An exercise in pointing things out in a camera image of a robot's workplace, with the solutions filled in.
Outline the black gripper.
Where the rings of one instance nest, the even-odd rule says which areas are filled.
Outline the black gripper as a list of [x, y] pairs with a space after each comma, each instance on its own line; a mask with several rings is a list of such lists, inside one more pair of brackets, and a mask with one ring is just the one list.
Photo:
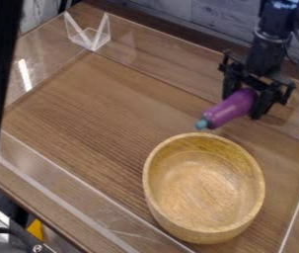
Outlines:
[[250, 118], [259, 120], [274, 103], [287, 104], [296, 84], [278, 71], [263, 76], [248, 72], [246, 61], [244, 55], [230, 50], [223, 52], [223, 61], [218, 67], [224, 76], [222, 98], [227, 99], [243, 86], [252, 88], [259, 94], [251, 107]]

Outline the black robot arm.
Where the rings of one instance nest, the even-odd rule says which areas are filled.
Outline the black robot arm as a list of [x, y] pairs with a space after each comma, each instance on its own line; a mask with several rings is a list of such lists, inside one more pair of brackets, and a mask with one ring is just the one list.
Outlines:
[[258, 120], [274, 104], [287, 104], [296, 88], [280, 68], [292, 39], [299, 41], [299, 0], [260, 0], [258, 17], [248, 54], [227, 50], [219, 64], [224, 75], [219, 116], [226, 121], [244, 115]]

